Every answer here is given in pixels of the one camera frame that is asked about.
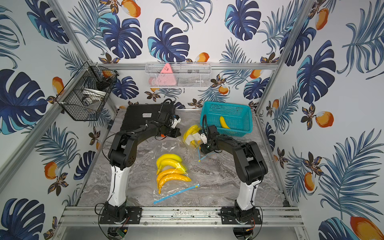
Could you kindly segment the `single yellow banana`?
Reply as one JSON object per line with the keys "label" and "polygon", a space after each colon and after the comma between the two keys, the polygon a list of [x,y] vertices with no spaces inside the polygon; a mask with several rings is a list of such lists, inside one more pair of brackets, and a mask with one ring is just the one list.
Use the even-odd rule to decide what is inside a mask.
{"label": "single yellow banana", "polygon": [[220,116],[220,124],[221,124],[221,128],[223,128],[223,129],[230,129],[230,127],[226,123],[226,120],[225,120],[225,118],[223,116]]}

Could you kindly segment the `clear zip-top bag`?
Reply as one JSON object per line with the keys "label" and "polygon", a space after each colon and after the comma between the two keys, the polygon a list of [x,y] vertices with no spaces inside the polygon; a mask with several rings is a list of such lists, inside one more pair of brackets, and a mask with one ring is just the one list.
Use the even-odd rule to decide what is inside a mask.
{"label": "clear zip-top bag", "polygon": [[127,198],[141,206],[160,205],[199,188],[197,174],[192,170],[193,153],[181,138],[141,143],[129,176]]}
{"label": "clear zip-top bag", "polygon": [[187,146],[187,148],[192,152],[193,160],[201,163],[202,161],[208,160],[215,152],[211,152],[208,154],[203,154],[201,152],[201,145],[204,143],[201,138],[202,128],[200,125],[192,125],[189,127],[183,136],[183,143]]}

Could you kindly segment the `yellow banana bunch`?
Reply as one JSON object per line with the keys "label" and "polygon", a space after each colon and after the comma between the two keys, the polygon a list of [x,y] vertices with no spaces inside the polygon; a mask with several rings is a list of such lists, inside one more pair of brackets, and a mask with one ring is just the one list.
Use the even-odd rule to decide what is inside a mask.
{"label": "yellow banana bunch", "polygon": [[164,185],[170,181],[191,182],[183,160],[175,154],[164,154],[157,159],[157,188],[161,194]]}
{"label": "yellow banana bunch", "polygon": [[200,130],[198,125],[193,125],[184,133],[183,141],[188,147],[197,148],[201,144]]}

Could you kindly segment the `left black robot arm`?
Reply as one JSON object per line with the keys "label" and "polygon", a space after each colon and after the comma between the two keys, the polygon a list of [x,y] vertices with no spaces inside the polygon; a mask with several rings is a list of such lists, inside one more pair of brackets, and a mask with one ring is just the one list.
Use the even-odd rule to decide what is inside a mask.
{"label": "left black robot arm", "polygon": [[140,143],[152,137],[161,140],[181,135],[177,128],[175,102],[165,99],[161,104],[138,104],[126,108],[120,130],[114,135],[108,159],[112,166],[112,183],[107,209],[120,209],[126,204],[126,185],[130,167],[137,158]]}

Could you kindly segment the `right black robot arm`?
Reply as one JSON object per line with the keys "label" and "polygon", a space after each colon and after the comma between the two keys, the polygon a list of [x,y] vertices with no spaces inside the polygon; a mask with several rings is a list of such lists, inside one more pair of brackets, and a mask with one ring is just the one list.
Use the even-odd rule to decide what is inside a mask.
{"label": "right black robot arm", "polygon": [[233,137],[220,134],[217,127],[209,126],[207,116],[203,116],[202,133],[207,139],[201,146],[206,155],[211,152],[227,152],[234,158],[235,169],[241,181],[240,192],[235,201],[235,210],[245,214],[253,210],[256,192],[268,173],[268,166],[256,142],[241,142]]}

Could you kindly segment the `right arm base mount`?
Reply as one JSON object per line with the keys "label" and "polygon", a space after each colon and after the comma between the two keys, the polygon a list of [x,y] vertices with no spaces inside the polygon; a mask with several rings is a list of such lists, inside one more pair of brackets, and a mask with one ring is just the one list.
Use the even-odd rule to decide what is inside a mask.
{"label": "right arm base mount", "polygon": [[249,210],[241,210],[239,207],[223,207],[218,215],[223,225],[261,225],[262,214],[253,207]]}

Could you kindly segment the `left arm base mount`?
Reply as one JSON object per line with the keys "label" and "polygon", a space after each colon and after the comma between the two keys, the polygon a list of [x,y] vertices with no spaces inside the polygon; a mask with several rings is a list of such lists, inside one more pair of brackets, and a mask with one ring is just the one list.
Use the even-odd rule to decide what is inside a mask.
{"label": "left arm base mount", "polygon": [[107,205],[103,209],[99,224],[112,225],[112,224],[133,224],[138,225],[141,220],[143,209],[140,207],[113,207]]}

